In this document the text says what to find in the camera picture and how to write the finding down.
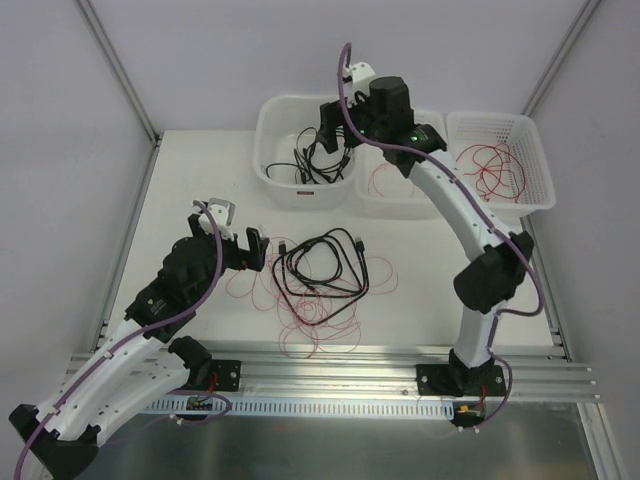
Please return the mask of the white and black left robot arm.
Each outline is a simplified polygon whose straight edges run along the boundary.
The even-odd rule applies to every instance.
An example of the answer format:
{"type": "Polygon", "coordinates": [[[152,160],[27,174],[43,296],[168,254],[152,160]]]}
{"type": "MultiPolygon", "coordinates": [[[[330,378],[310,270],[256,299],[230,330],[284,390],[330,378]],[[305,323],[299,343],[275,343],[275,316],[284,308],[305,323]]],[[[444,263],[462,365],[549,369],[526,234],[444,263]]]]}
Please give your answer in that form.
{"type": "Polygon", "coordinates": [[[226,380],[225,362],[178,331],[192,320],[228,269],[261,271],[269,240],[246,230],[249,247],[198,225],[178,240],[156,277],[80,370],[50,399],[20,404],[9,421],[55,479],[74,479],[133,416],[174,390],[211,395],[226,380]]]}

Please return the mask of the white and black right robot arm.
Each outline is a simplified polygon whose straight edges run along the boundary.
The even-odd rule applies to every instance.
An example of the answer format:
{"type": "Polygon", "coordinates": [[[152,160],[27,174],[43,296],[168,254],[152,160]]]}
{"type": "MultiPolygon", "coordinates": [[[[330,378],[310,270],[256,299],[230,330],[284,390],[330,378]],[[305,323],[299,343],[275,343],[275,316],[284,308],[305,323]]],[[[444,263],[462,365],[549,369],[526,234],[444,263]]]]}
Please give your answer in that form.
{"type": "Polygon", "coordinates": [[[351,148],[380,149],[431,200],[460,241],[469,261],[453,281],[463,304],[460,331],[447,364],[428,374],[427,385],[442,395],[472,394],[495,366],[491,347],[497,323],[531,271],[532,237],[510,231],[452,167],[434,157],[447,144],[431,125],[416,122],[402,78],[357,81],[355,74],[339,74],[338,98],[321,106],[320,118],[318,138],[327,152],[336,150],[339,131],[351,148]]]}

